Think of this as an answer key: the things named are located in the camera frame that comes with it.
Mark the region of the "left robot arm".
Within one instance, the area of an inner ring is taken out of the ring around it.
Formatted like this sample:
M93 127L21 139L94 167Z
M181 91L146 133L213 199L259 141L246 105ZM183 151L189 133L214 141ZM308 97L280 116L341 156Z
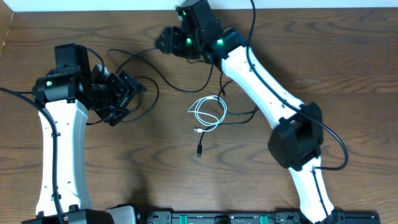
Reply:
M88 112L115 126L130 114L130 101L146 88L126 72L90 67L82 45L55 47L56 67L32 89L43 132L43 173L36 217L31 223L141 223L133 205L94 210L85 170Z

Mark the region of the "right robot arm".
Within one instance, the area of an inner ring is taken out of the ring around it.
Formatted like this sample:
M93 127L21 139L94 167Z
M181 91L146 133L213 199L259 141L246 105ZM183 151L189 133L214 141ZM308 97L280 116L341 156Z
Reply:
M246 92L272 128L268 149L289 170L302 215L311 223L329 222L335 208L321 172L321 109L284 89L258 61L249 41L234 28L222 28L208 1L184 1L175 10L181 25L166 27L156 47L185 59L203 58Z

